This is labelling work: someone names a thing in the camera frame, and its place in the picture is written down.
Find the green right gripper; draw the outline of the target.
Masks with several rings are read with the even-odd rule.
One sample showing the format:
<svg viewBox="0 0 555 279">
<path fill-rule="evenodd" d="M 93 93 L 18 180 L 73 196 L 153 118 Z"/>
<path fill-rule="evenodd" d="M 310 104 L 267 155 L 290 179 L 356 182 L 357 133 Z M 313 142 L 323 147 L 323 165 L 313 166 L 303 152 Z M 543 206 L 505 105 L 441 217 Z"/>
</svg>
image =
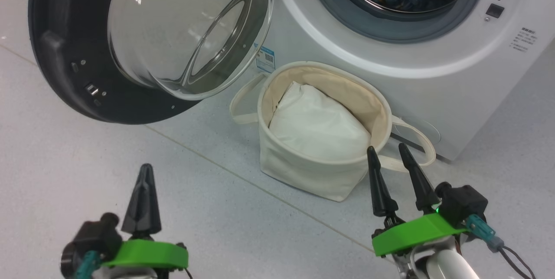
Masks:
<svg viewBox="0 0 555 279">
<path fill-rule="evenodd" d="M 404 143 L 398 145 L 401 161 L 408 170 L 416 197 L 416 208 L 422 212 L 435 212 L 434 205 L 440 199 L 424 171 Z M 376 217 L 395 217 L 398 205 L 390 196 L 381 173 L 381 164 L 373 146 L 367 149 L 369 167 L 369 190 L 372 210 Z M 465 227 L 452 227 L 439 213 L 426 214 L 418 219 L 386 229 L 373 237 L 372 246 L 376 256 L 394 255 L 423 243 L 467 232 Z"/>
</svg>

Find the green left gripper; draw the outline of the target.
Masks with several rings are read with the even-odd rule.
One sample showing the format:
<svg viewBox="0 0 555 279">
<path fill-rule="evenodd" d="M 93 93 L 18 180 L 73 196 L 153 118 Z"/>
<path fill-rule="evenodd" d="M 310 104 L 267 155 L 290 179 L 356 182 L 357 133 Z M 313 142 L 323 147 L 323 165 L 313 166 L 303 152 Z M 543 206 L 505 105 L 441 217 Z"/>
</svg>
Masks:
<svg viewBox="0 0 555 279">
<path fill-rule="evenodd" d="M 155 235 L 161 231 L 158 194 L 151 164 L 143 164 L 140 167 L 121 231 L 129 235 Z M 115 257 L 102 265 L 187 269 L 189 253 L 184 246 L 174 243 L 137 239 L 123 242 Z"/>
</svg>

